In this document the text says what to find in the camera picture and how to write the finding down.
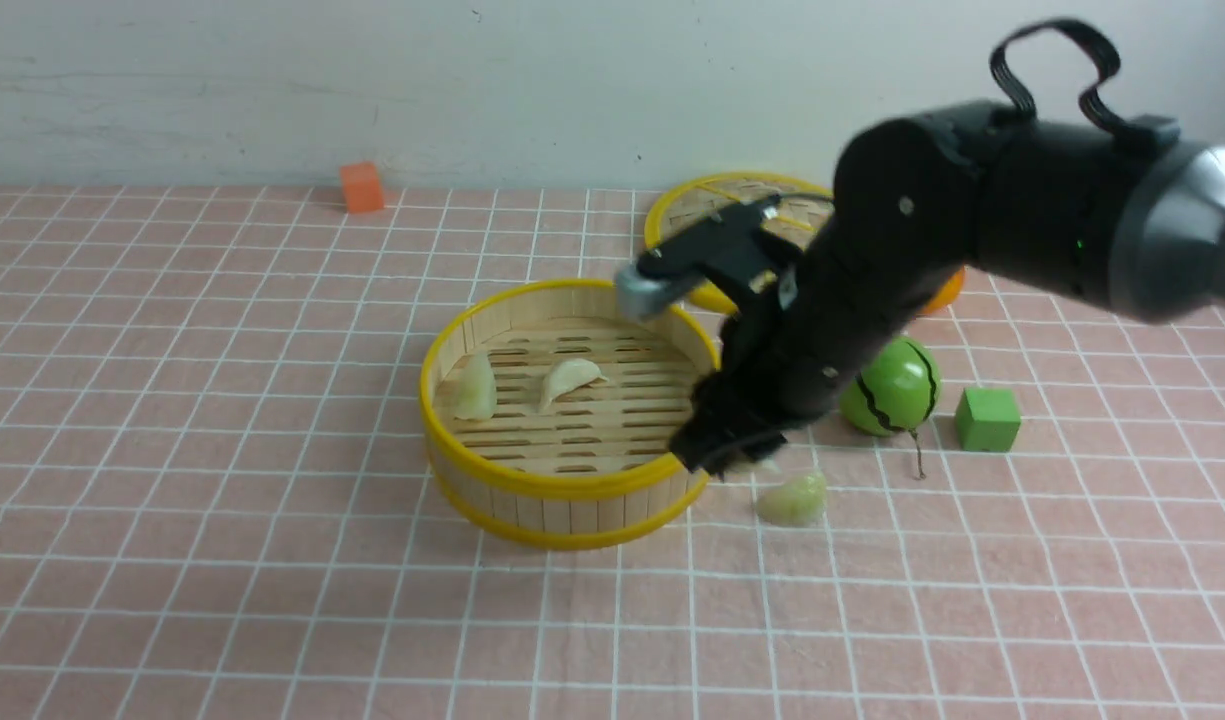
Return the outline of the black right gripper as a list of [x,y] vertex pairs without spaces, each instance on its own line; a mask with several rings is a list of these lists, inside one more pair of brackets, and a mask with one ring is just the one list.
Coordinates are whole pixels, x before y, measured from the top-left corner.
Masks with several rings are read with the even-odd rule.
[[722,324],[720,369],[695,389],[693,416],[668,441],[688,473],[726,478],[766,464],[786,433],[831,414],[839,375],[801,355],[812,333],[791,333],[775,284]]

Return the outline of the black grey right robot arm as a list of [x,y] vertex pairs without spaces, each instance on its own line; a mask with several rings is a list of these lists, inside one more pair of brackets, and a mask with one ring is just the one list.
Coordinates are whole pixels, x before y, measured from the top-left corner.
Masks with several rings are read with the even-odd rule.
[[720,474],[831,413],[964,266],[1166,324],[1225,307],[1225,147],[1132,147],[1088,126],[1000,122],[976,102],[886,120],[842,152],[831,216],[800,252],[733,202],[680,234],[737,313],[670,451]]

